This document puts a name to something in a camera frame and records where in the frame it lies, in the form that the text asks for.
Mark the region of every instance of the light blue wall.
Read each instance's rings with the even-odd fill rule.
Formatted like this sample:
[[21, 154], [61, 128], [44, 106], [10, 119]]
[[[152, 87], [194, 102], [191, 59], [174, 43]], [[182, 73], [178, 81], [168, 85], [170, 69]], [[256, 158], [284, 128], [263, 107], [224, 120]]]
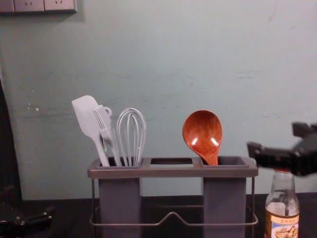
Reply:
[[[221, 155], [246, 142], [289, 147], [291, 122], [317, 120], [314, 0], [85, 0], [74, 15], [0, 18], [0, 59], [24, 199], [90, 196], [97, 158], [71, 101], [92, 95], [147, 119], [145, 156], [192, 156], [193, 111], [222, 122]], [[256, 191], [267, 193], [261, 170]], [[199, 194], [200, 180], [144, 181], [145, 195]], [[316, 177], [296, 180], [317, 191]]]

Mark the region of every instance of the power outlet panel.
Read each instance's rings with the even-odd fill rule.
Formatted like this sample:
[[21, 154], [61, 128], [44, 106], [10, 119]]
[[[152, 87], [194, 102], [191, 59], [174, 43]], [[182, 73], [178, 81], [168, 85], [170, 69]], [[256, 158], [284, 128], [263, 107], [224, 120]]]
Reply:
[[44, 0], [14, 0], [16, 12], [44, 11]]
[[45, 11], [77, 11], [77, 0], [44, 0]]
[[13, 0], [0, 0], [0, 12], [14, 12]]

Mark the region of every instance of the table surface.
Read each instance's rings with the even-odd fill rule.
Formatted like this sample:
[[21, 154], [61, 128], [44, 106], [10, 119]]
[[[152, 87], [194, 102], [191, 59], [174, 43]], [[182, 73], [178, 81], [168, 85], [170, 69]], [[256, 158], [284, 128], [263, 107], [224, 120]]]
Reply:
[[[267, 194], [257, 194], [255, 202], [255, 214], [259, 219], [259, 224], [255, 227], [255, 238], [264, 237], [264, 223], [265, 223], [265, 200]], [[312, 238], [317, 234], [317, 193], [300, 193], [298, 194], [300, 201], [300, 224], [299, 237]], [[202, 198], [200, 196], [182, 196], [177, 199], [171, 197], [154, 197], [143, 198], [143, 204], [148, 208], [142, 211], [142, 216], [147, 217], [150, 222], [158, 221], [167, 212], [175, 210], [172, 208], [175, 205], [175, 200], [184, 205], [201, 204]], [[149, 208], [153, 204], [168, 204], [164, 209]], [[247, 195], [247, 204], [251, 204], [251, 196]], [[92, 213], [91, 199], [71, 199], [71, 200], [46, 200], [46, 201], [23, 201], [17, 204], [18, 210], [25, 215], [33, 215], [42, 212], [46, 207], [55, 206], [56, 212], [53, 216], [53, 224], [51, 229], [42, 234], [28, 236], [29, 238], [90, 238], [93, 234], [93, 229], [89, 224], [89, 217]], [[191, 208], [191, 210], [183, 210], [177, 208], [182, 217], [187, 222], [198, 221], [202, 217], [201, 209], [199, 207]], [[143, 238], [200, 238], [202, 236], [201, 228], [185, 228], [177, 219], [170, 218], [167, 220], [159, 230], [144, 229]], [[248, 230], [246, 237], [251, 237]]]

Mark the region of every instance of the wooden spoon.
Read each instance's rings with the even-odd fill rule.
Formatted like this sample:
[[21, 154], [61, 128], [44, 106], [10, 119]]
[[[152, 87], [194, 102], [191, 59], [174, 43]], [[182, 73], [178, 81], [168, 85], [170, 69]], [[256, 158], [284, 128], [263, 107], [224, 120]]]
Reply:
[[222, 128], [214, 113], [201, 110], [189, 115], [183, 125], [183, 138], [187, 146], [208, 165], [218, 165]]

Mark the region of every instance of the utensil holder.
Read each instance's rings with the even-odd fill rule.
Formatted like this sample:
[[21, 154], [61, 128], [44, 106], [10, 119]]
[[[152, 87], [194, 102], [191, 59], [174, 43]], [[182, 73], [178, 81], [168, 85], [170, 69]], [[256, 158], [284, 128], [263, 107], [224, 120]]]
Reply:
[[[175, 167], [187, 164], [188, 167]], [[187, 227], [200, 227], [204, 238], [244, 238], [245, 227], [252, 228], [254, 214], [254, 177], [258, 168], [250, 158], [219, 156], [217, 166], [204, 165], [201, 158], [143, 158], [139, 167], [101, 167], [95, 160], [88, 168], [92, 179], [93, 214], [90, 223], [101, 227], [103, 238], [141, 238], [142, 228], [159, 228], [176, 217]], [[160, 221], [148, 223], [141, 217], [140, 178], [203, 178], [203, 223], [185, 221], [171, 211]], [[251, 222], [246, 223], [246, 178], [252, 178]], [[99, 181], [100, 208], [96, 209], [95, 179]], [[96, 222], [96, 211], [101, 222]]]

